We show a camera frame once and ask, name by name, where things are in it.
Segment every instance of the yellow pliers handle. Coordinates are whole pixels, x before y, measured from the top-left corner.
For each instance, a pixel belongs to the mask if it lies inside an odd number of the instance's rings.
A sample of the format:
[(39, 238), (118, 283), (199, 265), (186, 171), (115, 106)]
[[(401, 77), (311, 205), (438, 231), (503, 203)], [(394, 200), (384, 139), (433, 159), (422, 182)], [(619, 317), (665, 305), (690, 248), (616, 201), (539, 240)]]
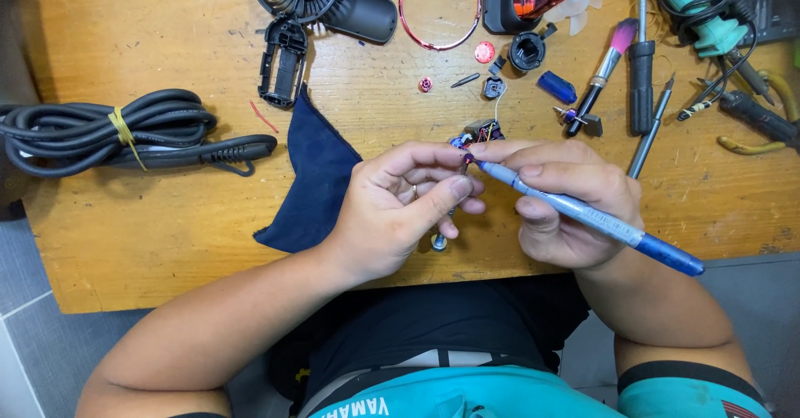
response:
[[(781, 98), (783, 106), (786, 108), (786, 120), (789, 121), (789, 123), (795, 123), (798, 119), (800, 119), (800, 111), (798, 111), (795, 95), (792, 93), (792, 89), (789, 87), (789, 84), (786, 82), (786, 80), (780, 75), (776, 75), (769, 70), (760, 70), (758, 75), (761, 76)], [(726, 149), (740, 155), (766, 154), (767, 152), (772, 152), (773, 150), (779, 150), (786, 147), (786, 143), (782, 142), (765, 143), (761, 146), (747, 146), (737, 143), (728, 137), (717, 137), (717, 142), (719, 142), (719, 144)]]

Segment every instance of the hand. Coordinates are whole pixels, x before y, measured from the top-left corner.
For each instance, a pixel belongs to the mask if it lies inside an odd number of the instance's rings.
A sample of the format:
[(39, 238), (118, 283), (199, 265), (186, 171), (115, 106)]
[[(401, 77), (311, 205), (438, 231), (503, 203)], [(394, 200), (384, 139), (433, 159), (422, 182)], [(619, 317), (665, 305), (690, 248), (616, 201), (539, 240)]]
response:
[(483, 184), (460, 175), (465, 154), (447, 143), (409, 142), (359, 163), (336, 226), (320, 247), (358, 284), (398, 270), (435, 225), (448, 239), (456, 238), (450, 209), (485, 211), (475, 198)]
[[(585, 143), (497, 140), (474, 144), (469, 151), (478, 160), (502, 163), (519, 173), (528, 186), (563, 193), (586, 201), (626, 223), (644, 229), (639, 215), (639, 182), (603, 160)], [(540, 262), (564, 268), (596, 267), (615, 257), (624, 244), (560, 215), (547, 203), (529, 196), (517, 200), (522, 217), (522, 250)]]

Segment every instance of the right hand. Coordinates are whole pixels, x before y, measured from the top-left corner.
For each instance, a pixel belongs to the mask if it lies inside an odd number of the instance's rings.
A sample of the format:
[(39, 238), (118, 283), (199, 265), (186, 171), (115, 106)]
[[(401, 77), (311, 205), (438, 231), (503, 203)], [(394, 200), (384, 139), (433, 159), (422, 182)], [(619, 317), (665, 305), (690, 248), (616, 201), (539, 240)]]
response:
[[(501, 163), (519, 173), (532, 188), (582, 199), (636, 228), (644, 229), (639, 214), (642, 188), (623, 170), (606, 162), (578, 140), (495, 140), (468, 147), (476, 159)], [(540, 262), (564, 268), (590, 268), (613, 259), (623, 243), (560, 215), (547, 203), (530, 196), (517, 200), (522, 217), (522, 250)]]

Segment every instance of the wooden workbench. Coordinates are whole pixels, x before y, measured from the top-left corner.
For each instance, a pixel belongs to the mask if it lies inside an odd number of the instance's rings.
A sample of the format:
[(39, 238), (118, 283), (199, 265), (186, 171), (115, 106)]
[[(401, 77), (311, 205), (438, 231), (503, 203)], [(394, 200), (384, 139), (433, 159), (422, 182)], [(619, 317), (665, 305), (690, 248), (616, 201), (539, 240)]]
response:
[[(569, 36), (567, 21), (547, 40), (542, 68), (525, 76), (510, 65), (509, 90), (498, 113), (508, 138), (561, 138), (555, 100), (535, 81), (545, 70), (583, 90), (606, 49), (613, 26), (634, 0), (604, 0), (589, 10), (585, 30)], [(214, 138), (271, 131), (250, 109), (254, 100), (280, 130), (274, 155), (240, 178), (214, 168), (142, 173), (94, 169), (71, 178), (39, 181), (25, 198), (30, 222), (55, 298), (66, 313), (150, 308), (204, 283), (284, 254), (255, 243), (294, 178), (285, 148), (291, 113), (258, 100), (264, 51), (258, 31), (272, 19), (255, 0), (19, 0), (37, 85), (45, 102), (124, 105), (153, 90), (195, 91), (220, 118)], [(471, 24), (475, 0), (406, 0), (420, 36), (447, 43)], [(406, 140), (441, 142), (476, 118), (495, 113), (479, 94), (481, 82), (449, 86), (487, 65), (475, 61), (482, 40), (504, 53), (508, 36), (482, 26), (466, 44), (436, 53), (402, 27), (386, 45), (313, 29), (305, 78), (316, 106), (365, 158)], [(753, 134), (717, 107), (677, 123), (678, 110), (711, 75), (707, 61), (667, 38), (657, 48), (655, 81), (677, 72), (665, 126), (640, 180), (648, 230), (704, 259), (800, 249), (800, 158), (792, 150), (759, 157), (734, 155), (715, 143)], [(789, 46), (760, 47), (751, 59), (790, 74)], [(627, 63), (603, 92), (596, 115), (605, 136), (579, 138), (627, 168), (638, 140), (627, 135)], [(418, 91), (430, 76), (434, 89)], [(661, 87), (656, 86), (656, 95)], [(458, 214), (461, 236), (445, 253), (420, 252), (376, 286), (439, 283), (540, 274), (553, 270), (528, 259), (517, 244), (517, 194), (489, 183), (483, 216)]]

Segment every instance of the red metal ring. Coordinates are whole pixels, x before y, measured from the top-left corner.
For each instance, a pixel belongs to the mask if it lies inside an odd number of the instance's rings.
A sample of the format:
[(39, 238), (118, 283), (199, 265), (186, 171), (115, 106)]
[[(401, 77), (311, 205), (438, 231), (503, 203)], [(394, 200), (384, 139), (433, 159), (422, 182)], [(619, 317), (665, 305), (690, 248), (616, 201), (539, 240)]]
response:
[(477, 13), (475, 14), (475, 23), (472, 23), (472, 29), (470, 29), (469, 32), (466, 33), (466, 35), (464, 35), (460, 40), (458, 40), (455, 43), (451, 43), (448, 45), (435, 45), (433, 43), (424, 42), (418, 36), (414, 35), (414, 32), (411, 31), (411, 28), (408, 26), (408, 23), (405, 22), (405, 16), (403, 15), (403, 8), (402, 8), (403, 0), (397, 0), (397, 7), (398, 7), (397, 12), (400, 15), (400, 22), (402, 23), (403, 29), (405, 29), (405, 33), (408, 34), (408, 36), (411, 37), (412, 40), (414, 40), (414, 43), (422, 46), (427, 50), (450, 50), (464, 43), (466, 39), (469, 38), (472, 35), (472, 33), (475, 32), (475, 29), (478, 27), (478, 21), (480, 21), (481, 19), (481, 10), (482, 10), (481, 0), (477, 0), (478, 8), (477, 8)]

